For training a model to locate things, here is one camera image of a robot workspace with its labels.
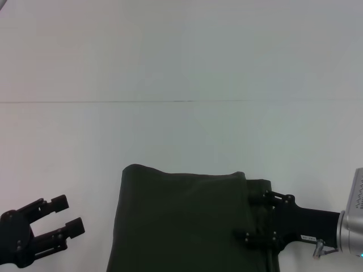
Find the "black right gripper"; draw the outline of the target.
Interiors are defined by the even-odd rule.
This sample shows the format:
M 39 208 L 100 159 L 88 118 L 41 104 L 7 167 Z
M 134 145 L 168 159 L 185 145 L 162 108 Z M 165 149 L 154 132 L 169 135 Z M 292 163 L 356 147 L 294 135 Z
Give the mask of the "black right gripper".
M 234 229 L 233 236 L 248 249 L 277 250 L 295 241 L 314 244 L 323 240 L 325 246 L 337 248 L 338 212 L 306 209 L 296 205 L 295 196 L 271 190 L 254 193 L 249 204 L 274 207 L 272 231 L 258 234 Z

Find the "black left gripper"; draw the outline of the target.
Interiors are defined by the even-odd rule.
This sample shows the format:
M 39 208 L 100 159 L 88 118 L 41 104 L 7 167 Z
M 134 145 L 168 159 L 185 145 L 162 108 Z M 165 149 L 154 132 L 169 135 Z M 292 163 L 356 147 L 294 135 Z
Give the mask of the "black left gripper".
M 47 202 L 43 198 L 18 210 L 1 215 L 1 265 L 14 264 L 25 268 L 35 257 L 47 257 L 67 249 L 67 239 L 73 239 L 85 232 L 81 218 L 76 218 L 55 231 L 36 236 L 34 239 L 30 224 L 51 214 L 68 209 L 66 195 L 60 195 Z M 28 246 L 32 240 L 32 253 Z

